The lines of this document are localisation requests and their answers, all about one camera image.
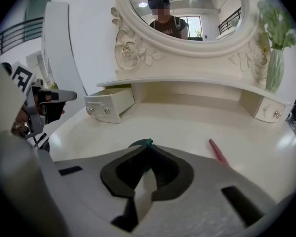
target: black t-shirt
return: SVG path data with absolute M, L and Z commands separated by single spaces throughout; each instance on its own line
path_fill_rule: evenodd
M 150 26 L 164 34 L 181 38 L 180 31 L 188 26 L 188 23 L 184 19 L 171 16 L 166 23 L 162 24 L 158 21 L 153 21 Z

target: window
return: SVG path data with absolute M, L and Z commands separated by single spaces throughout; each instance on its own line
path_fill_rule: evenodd
M 180 17 L 188 23 L 188 39 L 203 41 L 201 18 L 200 17 Z

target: ceiling light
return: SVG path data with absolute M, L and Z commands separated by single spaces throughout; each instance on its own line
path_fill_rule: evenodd
M 138 7 L 139 8 L 145 8 L 147 6 L 147 3 L 146 2 L 141 2 Z

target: man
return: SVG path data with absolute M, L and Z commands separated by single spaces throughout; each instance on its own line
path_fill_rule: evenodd
M 158 18 L 150 24 L 151 27 L 176 38 L 188 39 L 187 22 L 170 15 L 170 0 L 148 0 L 148 3 L 152 14 L 158 16 Z

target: open drawer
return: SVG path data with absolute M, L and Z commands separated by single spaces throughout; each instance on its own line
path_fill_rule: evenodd
M 105 89 L 84 100 L 90 116 L 108 123 L 121 123 L 119 115 L 135 103 L 131 88 Z

